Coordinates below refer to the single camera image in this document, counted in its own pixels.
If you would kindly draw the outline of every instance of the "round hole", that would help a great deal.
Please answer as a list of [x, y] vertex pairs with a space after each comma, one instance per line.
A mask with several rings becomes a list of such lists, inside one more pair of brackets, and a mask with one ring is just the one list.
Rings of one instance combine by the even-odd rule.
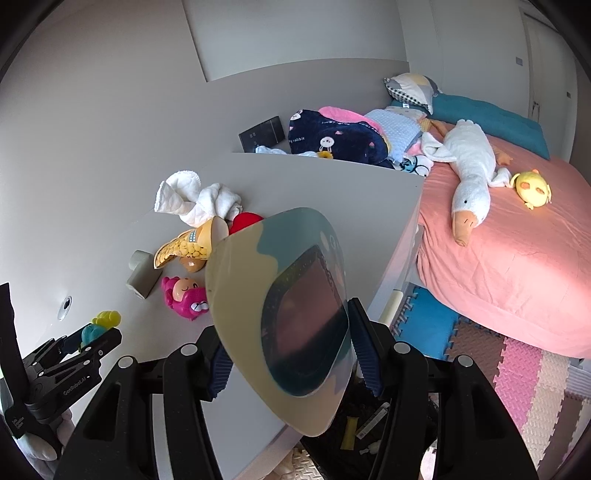
[[72, 306], [72, 297], [67, 297], [62, 303], [59, 312], [57, 312], [57, 319], [63, 320], [68, 315], [70, 307]]

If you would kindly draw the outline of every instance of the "pink blanket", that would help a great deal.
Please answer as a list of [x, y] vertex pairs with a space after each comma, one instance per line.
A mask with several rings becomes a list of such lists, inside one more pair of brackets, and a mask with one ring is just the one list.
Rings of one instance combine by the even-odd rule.
[[574, 167], [499, 138], [512, 173], [537, 168], [552, 204], [533, 211], [515, 190], [491, 190], [491, 211], [463, 248], [450, 205], [458, 178], [435, 164], [425, 181], [418, 272], [455, 311], [503, 335], [561, 355], [591, 357], [591, 187]]

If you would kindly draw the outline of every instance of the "stuffed goose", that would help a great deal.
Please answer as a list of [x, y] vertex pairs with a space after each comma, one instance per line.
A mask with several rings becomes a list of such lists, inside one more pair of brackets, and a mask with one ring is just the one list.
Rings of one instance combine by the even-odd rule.
[[495, 171], [495, 164], [508, 165], [512, 159], [491, 147], [480, 125], [471, 120], [459, 120], [449, 132], [442, 122], [433, 121], [433, 125], [444, 136], [443, 144], [425, 132], [423, 151], [433, 161], [449, 163], [460, 177], [452, 199], [452, 233], [456, 243], [465, 247], [472, 230], [484, 221], [491, 208], [488, 188], [509, 185], [509, 170]]

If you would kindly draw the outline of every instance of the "beige foam tile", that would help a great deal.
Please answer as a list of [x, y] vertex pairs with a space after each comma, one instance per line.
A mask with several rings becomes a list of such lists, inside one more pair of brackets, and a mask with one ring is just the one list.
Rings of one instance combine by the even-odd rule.
[[538, 383], [552, 390], [564, 391], [569, 377], [569, 364], [568, 357], [544, 351]]
[[296, 472], [295, 480], [323, 480], [306, 450], [295, 450], [291, 461]]
[[521, 430], [521, 436], [530, 452], [536, 468], [544, 456], [558, 421], [564, 390], [557, 391], [543, 385], [536, 385], [535, 396], [527, 413], [527, 421]]

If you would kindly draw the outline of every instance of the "white door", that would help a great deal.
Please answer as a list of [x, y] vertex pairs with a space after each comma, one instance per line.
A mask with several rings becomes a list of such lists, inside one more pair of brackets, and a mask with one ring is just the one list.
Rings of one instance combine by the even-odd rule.
[[527, 15], [530, 44], [530, 118], [539, 122], [551, 155], [570, 161], [577, 122], [577, 71], [562, 36]]

